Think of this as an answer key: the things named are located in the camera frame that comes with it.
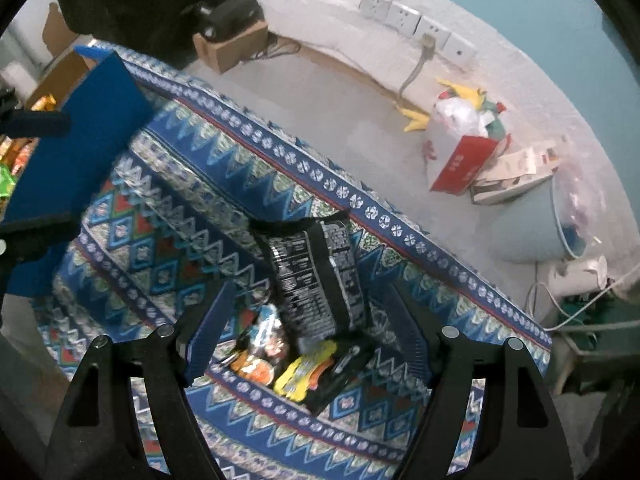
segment patterned tablecloth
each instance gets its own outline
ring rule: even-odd
[[[138,338],[174,322],[202,300],[212,273],[234,276],[242,288],[267,282],[249,216],[297,219],[338,208],[351,208],[364,288],[402,278],[421,305],[471,338],[500,344],[518,335],[545,371],[550,339],[540,327],[372,189],[205,82],[121,47],[94,46],[120,54],[157,113],[84,216],[54,279],[54,297],[35,302],[42,337],[69,378],[92,338]],[[372,332],[381,347],[318,418],[217,364],[251,318],[244,298],[207,375],[188,390],[226,476],[391,478],[429,391],[407,373],[402,335],[390,329],[378,298],[371,298]],[[144,383],[133,380],[133,387],[148,460],[166,470]],[[482,380],[471,387],[451,472],[468,463],[483,387]]]

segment silver bolt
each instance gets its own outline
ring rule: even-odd
[[[443,326],[442,335],[444,337],[448,337],[449,339],[455,339],[460,335],[460,330],[451,325]]]
[[[102,348],[109,342],[109,338],[105,335],[99,335],[94,339],[94,348]]]
[[[508,343],[514,350],[522,350],[524,348],[524,343],[517,337],[510,337]]]
[[[160,325],[157,332],[160,337],[169,337],[174,333],[174,327],[169,324]]]

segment blue cardboard flap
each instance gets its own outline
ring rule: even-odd
[[[71,116],[65,137],[40,139],[7,205],[2,223],[82,213],[110,174],[131,137],[152,117],[142,95],[116,53],[104,57],[62,107]],[[65,244],[37,262],[15,267],[7,293],[50,293],[53,273]]]

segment power socket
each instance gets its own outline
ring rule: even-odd
[[[415,29],[420,22],[420,12],[398,2],[391,2],[391,7],[386,15],[385,24],[412,38]]]
[[[476,47],[465,40],[460,38],[459,35],[453,33],[445,46],[440,51],[440,55],[444,59],[448,59],[454,65],[460,67],[462,70],[467,70],[471,67],[471,63],[478,54]]]
[[[391,7],[391,0],[360,0],[360,12],[366,17],[383,23]]]
[[[420,41],[425,34],[435,38],[436,51],[441,51],[451,36],[451,31],[431,18],[423,16],[420,18],[418,28],[415,29],[414,39]]]

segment blue wall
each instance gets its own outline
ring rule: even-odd
[[[574,103],[613,162],[640,223],[640,72],[597,4],[452,1],[526,52]]]

